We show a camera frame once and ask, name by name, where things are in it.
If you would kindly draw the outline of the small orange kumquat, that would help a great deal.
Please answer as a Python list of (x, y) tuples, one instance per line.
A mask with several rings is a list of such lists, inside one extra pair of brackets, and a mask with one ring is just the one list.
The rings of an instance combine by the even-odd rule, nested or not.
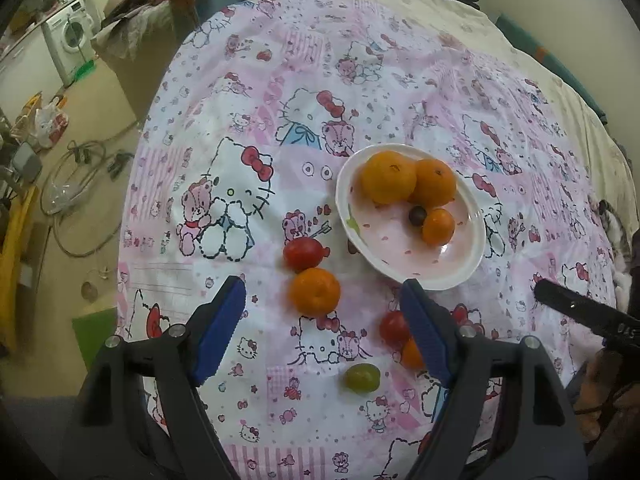
[(421, 236), (424, 243), (430, 246), (447, 245), (456, 230), (456, 220), (447, 209), (430, 210), (422, 224)]

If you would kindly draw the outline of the large orange left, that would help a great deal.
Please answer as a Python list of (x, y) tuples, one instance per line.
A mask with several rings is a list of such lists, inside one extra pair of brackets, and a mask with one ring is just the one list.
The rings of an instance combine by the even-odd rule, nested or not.
[(416, 188), (416, 162), (398, 152), (377, 152), (362, 166), (359, 182), (377, 205), (406, 202)]

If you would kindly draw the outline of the pink Hello Kitty bedsheet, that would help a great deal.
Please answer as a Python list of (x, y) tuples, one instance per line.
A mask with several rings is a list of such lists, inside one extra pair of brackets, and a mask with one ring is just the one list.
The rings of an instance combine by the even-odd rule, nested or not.
[[(145, 122), (120, 243), (120, 334), (160, 336), (230, 274), (246, 307), (206, 412), (244, 479), (400, 479), (446, 392), (410, 372), (378, 323), (398, 288), (355, 252), (334, 190), (344, 162), (401, 143), (446, 162), (480, 206), (486, 244), (469, 281), (438, 301), (506, 341), (537, 336), (562, 380), (598, 338), (536, 303), (542, 278), (612, 304), (611, 246), (578, 144), (520, 70), (374, 0), (248, 0), (186, 38)], [(316, 268), (341, 299), (297, 312), (291, 240), (331, 249)], [(343, 384), (381, 372), (378, 390)]]

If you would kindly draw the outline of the green grape tomato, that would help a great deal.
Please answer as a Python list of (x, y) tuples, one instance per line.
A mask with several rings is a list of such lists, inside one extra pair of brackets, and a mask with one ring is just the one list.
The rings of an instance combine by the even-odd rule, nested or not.
[(371, 393), (378, 390), (381, 381), (380, 370), (368, 363), (349, 367), (343, 375), (343, 384), (356, 393)]

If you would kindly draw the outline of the large orange right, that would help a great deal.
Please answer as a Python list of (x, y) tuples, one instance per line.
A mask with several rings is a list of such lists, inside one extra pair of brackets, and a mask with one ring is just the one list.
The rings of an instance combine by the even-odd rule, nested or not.
[(416, 187), (411, 199), (425, 207), (435, 208), (452, 202), (457, 193), (457, 177), (441, 160), (424, 158), (416, 162)]

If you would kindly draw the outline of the green floor mat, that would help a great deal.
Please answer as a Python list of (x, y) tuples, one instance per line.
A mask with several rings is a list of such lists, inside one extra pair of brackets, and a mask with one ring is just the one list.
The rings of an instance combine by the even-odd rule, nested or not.
[(116, 322), (115, 308), (92, 312), (72, 319), (73, 331), (86, 367), (91, 366), (105, 339), (114, 334)]

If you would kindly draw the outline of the red tomato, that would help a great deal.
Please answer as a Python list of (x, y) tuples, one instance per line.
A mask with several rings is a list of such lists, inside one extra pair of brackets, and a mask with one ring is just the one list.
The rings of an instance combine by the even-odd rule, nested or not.
[(312, 237), (299, 237), (284, 246), (283, 260), (290, 270), (299, 273), (318, 266), (330, 252)]
[(387, 312), (382, 317), (378, 332), (382, 341), (394, 349), (402, 349), (411, 338), (408, 323), (399, 310)]

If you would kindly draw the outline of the white washing machine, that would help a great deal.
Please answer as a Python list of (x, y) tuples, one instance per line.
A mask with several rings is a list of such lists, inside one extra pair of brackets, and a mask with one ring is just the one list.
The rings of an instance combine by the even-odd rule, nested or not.
[(53, 64), (65, 87), (71, 86), (78, 70), (94, 58), (93, 26), (85, 0), (65, 3), (42, 24)]

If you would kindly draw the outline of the medium mandarin orange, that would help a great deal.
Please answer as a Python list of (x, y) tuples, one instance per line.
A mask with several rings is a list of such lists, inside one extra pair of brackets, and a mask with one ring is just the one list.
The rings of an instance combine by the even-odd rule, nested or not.
[(329, 271), (303, 270), (292, 279), (288, 301), (300, 314), (316, 318), (334, 311), (341, 299), (341, 285)]

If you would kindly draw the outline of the yellow floor item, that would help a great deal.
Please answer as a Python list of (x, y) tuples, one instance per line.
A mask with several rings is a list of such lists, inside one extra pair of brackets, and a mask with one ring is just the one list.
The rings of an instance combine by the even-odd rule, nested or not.
[(32, 228), (32, 212), (38, 197), (38, 186), (31, 185), (22, 200), (12, 202), (6, 237), (1, 246), (1, 347), (9, 353), (17, 349), (16, 292), (21, 277), (22, 255), (27, 248)]

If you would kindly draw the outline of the dark grape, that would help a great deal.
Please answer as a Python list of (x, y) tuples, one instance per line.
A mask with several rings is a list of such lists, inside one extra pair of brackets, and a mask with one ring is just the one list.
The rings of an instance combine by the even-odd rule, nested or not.
[(409, 222), (413, 226), (416, 226), (417, 228), (420, 228), (420, 226), (424, 225), (426, 217), (427, 217), (427, 212), (421, 206), (412, 207), (408, 213)]

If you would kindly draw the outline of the small orange mandarin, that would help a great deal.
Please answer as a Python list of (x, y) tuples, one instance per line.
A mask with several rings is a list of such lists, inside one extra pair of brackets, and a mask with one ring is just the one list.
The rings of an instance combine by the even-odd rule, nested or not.
[(424, 359), (413, 338), (409, 338), (402, 347), (400, 362), (408, 370), (416, 370), (418, 372), (426, 369)]

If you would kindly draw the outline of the large orange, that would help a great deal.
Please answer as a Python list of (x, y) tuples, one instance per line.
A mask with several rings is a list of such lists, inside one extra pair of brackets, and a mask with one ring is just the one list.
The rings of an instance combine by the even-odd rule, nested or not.
[(416, 162), (416, 187), (411, 199), (425, 207), (435, 208), (452, 202), (457, 193), (457, 177), (441, 160), (424, 158)]
[(362, 166), (359, 182), (377, 205), (406, 202), (416, 188), (416, 162), (398, 152), (377, 152)]

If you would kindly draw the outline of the white red plastic bag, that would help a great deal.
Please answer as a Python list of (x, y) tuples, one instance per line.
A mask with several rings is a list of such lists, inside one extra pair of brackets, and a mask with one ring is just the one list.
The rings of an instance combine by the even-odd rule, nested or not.
[(64, 94), (57, 94), (49, 104), (36, 111), (35, 138), (40, 148), (53, 148), (67, 129), (66, 101)]

